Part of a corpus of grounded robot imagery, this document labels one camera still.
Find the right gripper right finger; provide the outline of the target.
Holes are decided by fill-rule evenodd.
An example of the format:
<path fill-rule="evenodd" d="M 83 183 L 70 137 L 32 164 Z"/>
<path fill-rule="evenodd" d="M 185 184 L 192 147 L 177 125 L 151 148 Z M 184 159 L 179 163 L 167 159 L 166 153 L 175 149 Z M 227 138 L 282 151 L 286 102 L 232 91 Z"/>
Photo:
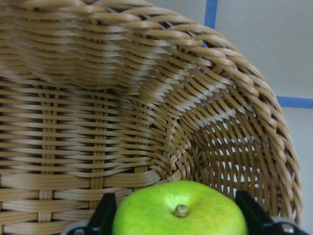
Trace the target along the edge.
<path fill-rule="evenodd" d="M 307 235 L 295 222 L 269 216 L 246 191 L 236 191 L 235 203 L 241 209 L 251 235 Z"/>

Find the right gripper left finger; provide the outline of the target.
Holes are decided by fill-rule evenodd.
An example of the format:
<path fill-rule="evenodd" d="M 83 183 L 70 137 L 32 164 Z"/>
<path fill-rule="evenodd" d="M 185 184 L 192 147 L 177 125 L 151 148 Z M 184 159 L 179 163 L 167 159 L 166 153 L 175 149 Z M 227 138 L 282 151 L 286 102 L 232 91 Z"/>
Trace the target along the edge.
<path fill-rule="evenodd" d="M 116 213 L 115 193 L 105 193 L 89 221 L 68 225 L 62 235 L 111 235 Z"/>

